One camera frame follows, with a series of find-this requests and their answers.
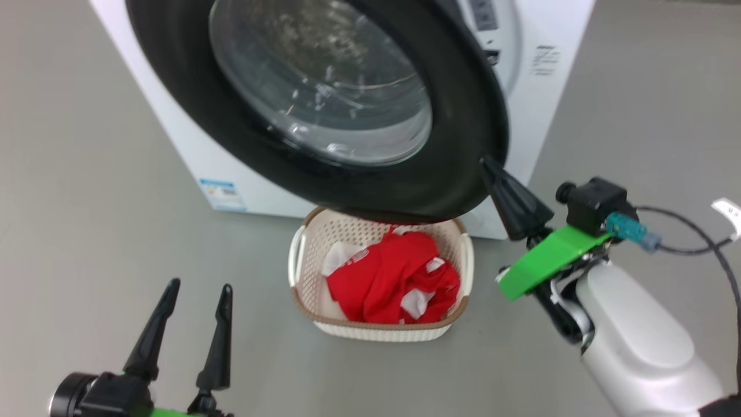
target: white robot arm cover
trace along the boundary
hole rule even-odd
[[[582,362],[621,416],[699,416],[723,397],[690,335],[621,268],[594,266],[576,295],[594,327]]]

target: red clothing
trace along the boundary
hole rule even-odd
[[[393,228],[380,243],[356,253],[327,277],[332,298],[351,321],[405,324],[440,321],[455,303],[458,272],[445,261],[428,272],[427,264],[440,253],[432,237],[422,232],[396,234]],[[414,319],[402,307],[412,289],[433,293],[427,309]]]

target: blue sticker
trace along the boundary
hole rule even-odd
[[[201,178],[201,189],[215,210],[247,211],[247,205],[239,195],[234,183]]]

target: black rubber door seal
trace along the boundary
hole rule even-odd
[[[254,171],[320,206],[391,223],[458,217],[487,197],[479,159],[504,164],[508,118],[473,35],[431,0],[347,0],[385,30],[422,77],[433,108],[425,145],[382,167],[323,159],[282,137],[226,80],[209,39],[213,0],[127,0],[139,44],[177,102]]]

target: white washing machine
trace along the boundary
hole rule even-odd
[[[364,217],[409,223],[462,214],[473,236],[503,239],[506,233],[491,199],[483,198],[477,185],[470,185],[475,174],[460,168],[476,165],[476,152],[482,152],[469,151],[472,146],[466,141],[469,135],[480,137],[475,140],[486,142],[485,153],[495,153],[507,171],[528,183],[594,0],[395,0],[382,5],[370,0],[91,3],[214,209],[304,217],[318,203]],[[328,19],[330,24],[317,23],[319,19]],[[465,28],[470,33],[462,33]],[[466,46],[472,39],[480,49],[475,54]],[[200,48],[205,55],[189,54],[188,48]],[[328,60],[326,50],[344,58],[333,56],[338,63],[327,65],[322,61]],[[496,72],[492,85],[475,71],[476,60],[482,57]],[[293,88],[288,83],[286,87],[284,79],[276,81],[286,68],[285,79],[298,74],[309,86]],[[178,80],[183,73],[190,77],[190,84]],[[384,76],[391,81],[385,82]],[[286,93],[277,92],[279,88]],[[216,90],[222,99],[210,98],[210,91]],[[494,93],[478,97],[480,91],[489,90]],[[398,91],[411,93],[402,97]],[[427,101],[417,105],[425,101],[418,99],[420,91]],[[504,96],[506,110],[491,104],[497,94]],[[245,109],[232,109],[239,100]],[[296,114],[299,107],[304,108],[303,115]],[[394,114],[413,111],[394,119],[384,109]],[[325,117],[333,111],[346,114]],[[479,126],[483,119],[489,125]],[[348,122],[357,125],[349,128]],[[230,123],[243,126],[226,129]],[[241,148],[234,145],[255,130],[262,139]],[[282,136],[265,139],[271,134]],[[405,148],[398,148],[391,139],[384,142],[384,138],[397,137]],[[437,137],[445,137],[447,144],[455,142],[456,149],[465,148],[467,153],[451,155],[449,161],[439,155],[452,154],[450,148],[425,155]],[[282,141],[287,151],[279,152],[280,160],[290,165],[278,164],[274,154],[254,156],[278,152],[263,149],[272,148],[271,141]],[[378,145],[385,149],[380,156],[365,148],[370,141],[384,143]],[[293,151],[303,154],[296,157]],[[313,162],[302,159],[306,155],[321,160],[322,165],[309,167]],[[417,174],[397,169],[407,165]],[[343,166],[352,168],[343,171]],[[394,178],[401,179],[395,183]],[[377,185],[380,181],[385,181],[383,187]],[[312,187],[313,191],[303,193]],[[422,189],[424,194],[415,194]],[[459,189],[467,191],[459,195]],[[376,190],[382,194],[371,195]],[[433,190],[452,197],[448,201],[441,201],[445,196],[430,197]],[[376,204],[387,198],[388,204]],[[373,214],[366,215],[368,210]]]

